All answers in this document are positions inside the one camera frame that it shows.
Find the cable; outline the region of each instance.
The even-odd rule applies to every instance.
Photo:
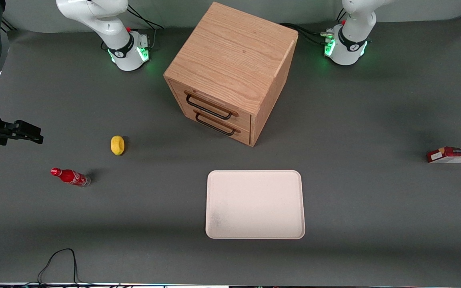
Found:
[[[144,20],[144,21],[145,21],[145,23],[147,23],[147,25],[149,25],[149,26],[150,26],[150,28],[152,28],[152,29],[154,29],[154,30],[156,29],[156,28],[154,28],[154,26],[152,26],[152,25],[151,25],[149,22],[147,22],[147,20],[145,20],[145,19],[143,19],[142,17],[140,17],[140,16],[136,15],[136,14],[135,14],[135,13],[133,13],[133,11],[131,11],[130,9],[128,9],[128,12],[129,12],[129,13],[131,13],[133,16],[135,16],[135,17],[138,17],[138,18],[140,18],[141,20]]]
[[[160,24],[156,24],[156,23],[154,23],[154,22],[152,22],[152,21],[150,21],[150,20],[147,20],[147,19],[143,18],[143,17],[140,15],[140,13],[139,13],[138,11],[136,11],[131,5],[128,5],[128,6],[129,6],[129,8],[130,8],[131,10],[133,10],[133,11],[130,11],[130,10],[128,9],[128,11],[129,11],[131,14],[133,14],[134,16],[136,16],[136,17],[142,19],[142,20],[145,21],[149,26],[152,27],[152,24],[153,24],[153,25],[156,25],[157,27],[159,27],[159,28],[161,28],[161,29],[165,29],[165,28],[164,28],[163,26],[161,26]]]
[[[42,281],[42,274],[44,273],[44,271],[49,267],[49,264],[51,264],[51,261],[53,260],[53,257],[62,252],[62,251],[65,251],[65,250],[69,250],[71,253],[72,253],[72,258],[74,259],[74,275],[73,275],[73,281],[75,284],[79,285],[79,282],[82,282],[82,283],[88,283],[88,282],[84,282],[82,281],[81,279],[79,279],[79,276],[78,276],[78,273],[77,273],[77,262],[76,262],[76,254],[74,253],[74,250],[72,250],[71,248],[65,248],[65,249],[61,249],[61,250],[58,250],[56,252],[53,253],[53,255],[51,255],[51,257],[49,258],[49,261],[47,261],[47,264],[46,266],[44,266],[44,268],[42,268],[42,270],[40,270],[40,272],[38,272],[38,275],[37,275],[37,282],[42,284],[44,283]]]
[[[108,51],[108,46],[104,48],[103,45],[106,45],[106,43],[104,43],[104,41],[101,41],[101,50]]]
[[[337,22],[340,22],[340,21],[341,21],[341,19],[342,19],[342,18],[343,18],[343,17],[346,15],[346,13],[347,13],[347,12],[346,12],[346,11],[344,11],[344,14],[343,14],[343,15],[341,15],[341,16],[340,16],[340,17],[337,19]]]
[[[296,24],[291,24],[291,23],[280,23],[280,25],[282,26],[285,26],[285,27],[288,27],[288,28],[291,28],[293,30],[296,30],[298,31],[298,33],[300,33],[300,35],[303,36],[303,38],[305,38],[306,40],[309,40],[310,42],[314,43],[314,44],[318,44],[318,45],[322,45],[322,46],[325,46],[326,43],[325,42],[318,42],[312,38],[309,37],[309,35],[312,35],[312,36],[320,36],[319,33],[315,33],[315,32],[312,32],[312,31],[309,31],[303,27],[300,27]]]
[[[6,25],[9,25],[8,27],[11,28],[12,30],[17,30],[17,28],[15,26],[13,26],[10,22],[8,22],[8,20],[6,20],[5,18],[2,18],[2,21],[5,21],[7,24]]]
[[[341,17],[341,13],[344,11],[344,7],[341,9],[339,14],[337,15],[337,18],[335,18],[335,21],[339,22],[339,18]]]
[[[316,33],[316,32],[313,32],[313,31],[309,31],[307,29],[305,29],[304,27],[301,27],[301,26],[298,26],[296,24],[292,24],[292,23],[280,23],[279,25],[282,25],[282,26],[285,26],[285,27],[288,27],[288,28],[291,28],[291,29],[295,29],[297,31],[304,31],[305,33],[307,34],[311,34],[311,35],[320,35],[320,33]]]
[[[150,45],[150,48],[154,48],[154,45],[156,44],[156,32],[158,30],[157,29],[154,29],[154,36],[152,37],[152,45]]]
[[[5,21],[1,20],[1,23],[3,23],[6,27],[8,27],[10,31],[13,31],[13,29],[8,24],[6,24]]]

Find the coca-cola bottle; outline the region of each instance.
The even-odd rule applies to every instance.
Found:
[[[90,185],[91,182],[90,177],[87,177],[81,173],[78,173],[70,169],[62,170],[60,168],[53,168],[51,169],[51,175],[62,179],[62,181],[67,184],[72,184],[80,187],[87,187],[88,185]]]

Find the cabinet top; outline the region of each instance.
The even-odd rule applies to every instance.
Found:
[[[297,38],[297,31],[213,2],[164,76],[255,114]]]

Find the wooden cabinet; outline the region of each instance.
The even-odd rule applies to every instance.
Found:
[[[186,117],[254,146],[297,39],[292,29],[214,2],[163,76]]]

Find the drawer handle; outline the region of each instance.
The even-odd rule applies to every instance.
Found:
[[[202,110],[202,111],[204,111],[204,112],[206,112],[206,113],[209,113],[209,114],[211,114],[211,115],[214,116],[214,117],[218,117],[218,118],[220,118],[221,120],[229,120],[229,119],[231,118],[231,116],[232,116],[232,112],[229,112],[229,115],[227,115],[227,116],[223,116],[223,115],[220,115],[220,114],[218,114],[218,113],[214,113],[214,112],[211,111],[211,110],[205,109],[204,107],[202,107],[202,106],[200,106],[200,105],[198,105],[198,104],[195,104],[195,103],[191,102],[191,101],[190,101],[190,98],[191,98],[191,97],[192,97],[191,94],[188,94],[188,96],[186,97],[186,102],[188,102],[188,104],[190,104],[191,106],[194,106],[194,107],[196,107],[196,108],[198,108],[198,109],[200,109],[200,110]]]
[[[214,130],[218,131],[219,133],[222,133],[222,134],[227,135],[227,136],[232,136],[236,132],[236,129],[232,129],[231,132],[225,132],[225,131],[223,131],[222,129],[220,129],[218,127],[215,127],[215,126],[213,126],[213,125],[211,125],[209,123],[203,122],[202,120],[200,120],[198,118],[198,116],[200,116],[200,113],[197,113],[197,115],[195,116],[195,120],[197,120],[197,122],[199,122],[200,124],[202,124],[204,126],[207,126],[207,127],[211,128],[211,129],[214,129]]]

